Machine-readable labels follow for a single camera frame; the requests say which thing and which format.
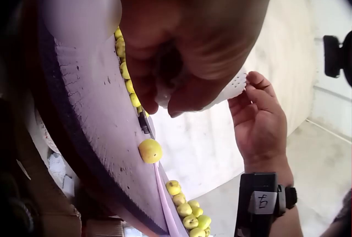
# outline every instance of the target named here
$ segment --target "handwritten number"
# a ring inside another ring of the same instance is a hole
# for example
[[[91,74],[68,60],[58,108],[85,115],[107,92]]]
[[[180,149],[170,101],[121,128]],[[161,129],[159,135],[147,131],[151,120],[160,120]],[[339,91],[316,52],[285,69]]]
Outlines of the handwritten number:
[[[263,200],[266,197],[267,195],[265,194],[263,194],[261,197],[258,197],[260,199],[259,208],[265,208],[267,206],[268,202],[266,200]]]

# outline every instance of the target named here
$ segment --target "white wall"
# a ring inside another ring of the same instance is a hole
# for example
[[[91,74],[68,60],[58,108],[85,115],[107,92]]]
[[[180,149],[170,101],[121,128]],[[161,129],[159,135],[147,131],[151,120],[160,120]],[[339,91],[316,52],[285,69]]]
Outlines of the white wall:
[[[343,42],[351,30],[352,11],[347,0],[309,0],[315,21],[317,81],[313,87],[313,108],[309,119],[343,137],[351,139],[352,88],[343,71],[337,79],[324,74],[322,37],[334,35]]]

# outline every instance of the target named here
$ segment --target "white tag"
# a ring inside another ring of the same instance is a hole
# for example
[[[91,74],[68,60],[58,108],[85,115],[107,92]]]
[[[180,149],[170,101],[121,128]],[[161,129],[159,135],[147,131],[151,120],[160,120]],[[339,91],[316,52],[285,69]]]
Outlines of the white tag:
[[[273,214],[277,192],[254,191],[248,207],[252,214]]]

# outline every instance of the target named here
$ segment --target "black device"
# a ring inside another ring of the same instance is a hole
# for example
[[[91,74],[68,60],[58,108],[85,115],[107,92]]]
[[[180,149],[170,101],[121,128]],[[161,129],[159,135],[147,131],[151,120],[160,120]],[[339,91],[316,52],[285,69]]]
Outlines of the black device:
[[[275,219],[296,202],[296,189],[279,185],[276,173],[242,174],[234,237],[268,237]]]

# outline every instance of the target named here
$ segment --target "fingernail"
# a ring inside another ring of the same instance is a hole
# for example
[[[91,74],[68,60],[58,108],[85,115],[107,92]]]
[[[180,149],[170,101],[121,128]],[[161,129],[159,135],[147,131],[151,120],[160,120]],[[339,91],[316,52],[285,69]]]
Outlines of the fingernail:
[[[182,114],[182,111],[175,111],[170,113],[171,118],[176,118],[177,116],[180,116]]]

